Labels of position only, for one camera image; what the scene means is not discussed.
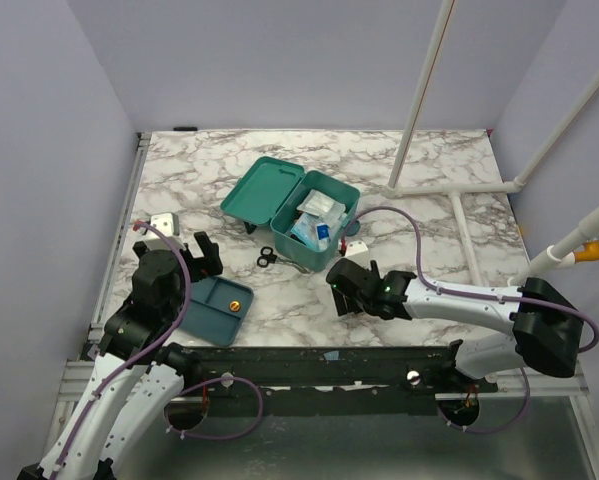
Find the teal divided tray insert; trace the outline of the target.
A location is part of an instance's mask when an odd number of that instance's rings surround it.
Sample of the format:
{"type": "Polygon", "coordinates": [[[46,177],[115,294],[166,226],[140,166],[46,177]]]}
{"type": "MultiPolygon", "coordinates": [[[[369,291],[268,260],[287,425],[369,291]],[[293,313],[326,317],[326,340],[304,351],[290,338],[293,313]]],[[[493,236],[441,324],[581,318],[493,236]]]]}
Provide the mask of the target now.
{"type": "Polygon", "coordinates": [[[253,300],[252,289],[220,276],[193,283],[190,305],[179,329],[215,346],[228,347],[234,342],[253,300]],[[239,311],[230,310],[233,300],[241,303],[239,311]]]}

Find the white blue bandage roll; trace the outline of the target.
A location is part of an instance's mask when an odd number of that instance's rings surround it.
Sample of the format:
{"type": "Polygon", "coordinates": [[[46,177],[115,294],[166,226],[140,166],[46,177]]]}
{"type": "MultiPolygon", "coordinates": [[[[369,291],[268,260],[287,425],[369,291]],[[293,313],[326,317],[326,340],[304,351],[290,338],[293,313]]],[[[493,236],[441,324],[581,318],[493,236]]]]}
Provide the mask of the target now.
{"type": "Polygon", "coordinates": [[[326,250],[330,244],[330,231],[328,225],[326,223],[317,224],[315,227],[315,235],[319,250],[326,250]]]}

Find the white gauze pad packet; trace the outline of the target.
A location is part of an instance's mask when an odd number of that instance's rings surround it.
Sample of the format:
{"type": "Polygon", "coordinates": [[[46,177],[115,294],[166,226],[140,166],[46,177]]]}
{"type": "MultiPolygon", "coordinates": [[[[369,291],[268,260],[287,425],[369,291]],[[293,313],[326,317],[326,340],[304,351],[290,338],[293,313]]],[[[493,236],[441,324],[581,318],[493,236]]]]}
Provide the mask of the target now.
{"type": "Polygon", "coordinates": [[[326,224],[333,224],[345,213],[346,206],[321,191],[312,189],[297,210],[320,218],[326,224]]]}

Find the teal medicine kit box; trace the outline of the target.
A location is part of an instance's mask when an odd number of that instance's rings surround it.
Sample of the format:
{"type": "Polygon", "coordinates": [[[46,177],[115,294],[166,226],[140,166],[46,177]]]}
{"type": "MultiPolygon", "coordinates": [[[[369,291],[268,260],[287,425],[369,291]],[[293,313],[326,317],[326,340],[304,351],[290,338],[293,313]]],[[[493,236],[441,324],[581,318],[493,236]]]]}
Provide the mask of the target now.
{"type": "Polygon", "coordinates": [[[261,157],[238,180],[221,203],[226,215],[242,221],[251,233],[258,227],[273,232],[277,251],[313,272],[320,272],[337,254],[340,233],[324,251],[318,251],[291,237],[298,218],[298,207],[308,194],[319,191],[345,205],[343,224],[356,214],[360,192],[340,180],[317,170],[305,171],[298,164],[261,157]]]}

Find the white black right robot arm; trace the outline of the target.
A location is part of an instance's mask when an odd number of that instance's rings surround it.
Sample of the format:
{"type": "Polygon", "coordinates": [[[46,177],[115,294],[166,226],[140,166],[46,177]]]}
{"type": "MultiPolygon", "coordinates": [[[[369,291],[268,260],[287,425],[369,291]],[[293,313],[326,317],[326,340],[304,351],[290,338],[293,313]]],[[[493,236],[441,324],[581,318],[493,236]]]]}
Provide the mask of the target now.
{"type": "Polygon", "coordinates": [[[383,320],[446,320],[490,330],[453,344],[439,379],[459,392],[491,373],[529,367],[555,378],[573,377],[583,321],[547,281],[489,288],[430,282],[409,271],[381,275],[343,258],[327,273],[338,315],[364,312],[383,320]]]}

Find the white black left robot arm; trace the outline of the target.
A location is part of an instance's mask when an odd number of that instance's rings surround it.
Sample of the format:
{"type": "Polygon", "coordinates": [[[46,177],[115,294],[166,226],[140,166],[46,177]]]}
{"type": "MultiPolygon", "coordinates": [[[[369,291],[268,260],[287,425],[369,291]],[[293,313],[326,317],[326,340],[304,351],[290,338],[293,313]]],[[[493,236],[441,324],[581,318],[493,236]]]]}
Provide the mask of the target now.
{"type": "Polygon", "coordinates": [[[164,343],[184,319],[192,283],[222,273],[219,247],[197,232],[202,255],[195,258],[178,236],[148,229],[133,247],[138,267],[130,294],[105,323],[99,354],[68,424],[20,478],[114,478],[170,398],[199,387],[195,356],[164,343]]]}

